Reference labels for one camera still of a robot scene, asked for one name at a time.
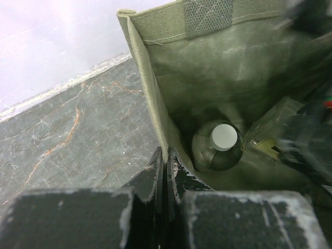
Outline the chrome dome clear bottle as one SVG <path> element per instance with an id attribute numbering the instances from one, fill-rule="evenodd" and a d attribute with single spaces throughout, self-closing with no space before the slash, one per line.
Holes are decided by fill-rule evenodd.
<path id="1" fill-rule="evenodd" d="M 224 171 L 235 166 L 244 151 L 242 135 L 226 120 L 204 123 L 192 138 L 195 169 L 201 172 Z"/>

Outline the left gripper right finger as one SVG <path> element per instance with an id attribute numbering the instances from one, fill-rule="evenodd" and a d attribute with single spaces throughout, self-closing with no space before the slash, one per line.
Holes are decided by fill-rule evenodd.
<path id="1" fill-rule="evenodd" d="M 171 248 L 329 248 L 309 202 L 294 191 L 215 191 L 168 149 Z"/>

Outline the green canvas bag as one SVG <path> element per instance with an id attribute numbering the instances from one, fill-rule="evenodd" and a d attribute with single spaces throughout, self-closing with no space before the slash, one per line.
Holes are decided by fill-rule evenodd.
<path id="1" fill-rule="evenodd" d="M 216 190 L 292 190 L 331 207 L 331 186 L 247 145 L 244 137 L 282 98 L 307 105 L 331 78 L 331 1 L 174 1 L 116 14 L 139 70 L 157 138 Z M 240 161 L 194 167 L 192 138 L 211 120 L 242 135 Z"/>

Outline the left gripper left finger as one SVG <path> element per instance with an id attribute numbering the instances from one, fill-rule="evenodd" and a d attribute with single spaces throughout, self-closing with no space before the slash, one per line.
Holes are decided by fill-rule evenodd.
<path id="1" fill-rule="evenodd" d="M 26 191 L 1 223 L 1 248 L 162 248 L 162 175 L 157 148 L 120 188 Z"/>

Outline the clear square bottle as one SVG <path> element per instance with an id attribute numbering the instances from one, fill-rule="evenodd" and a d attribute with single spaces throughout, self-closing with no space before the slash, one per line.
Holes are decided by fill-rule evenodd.
<path id="1" fill-rule="evenodd" d="M 280 153 L 275 141 L 280 135 L 284 122 L 304 107 L 304 104 L 286 96 L 252 124 L 244 140 L 247 145 L 278 160 Z"/>

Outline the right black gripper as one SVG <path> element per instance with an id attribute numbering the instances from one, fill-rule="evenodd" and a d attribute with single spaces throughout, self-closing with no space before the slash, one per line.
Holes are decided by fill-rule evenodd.
<path id="1" fill-rule="evenodd" d="M 287 119 L 276 146 L 284 164 L 322 187 L 331 186 L 331 78 L 315 102 Z"/>

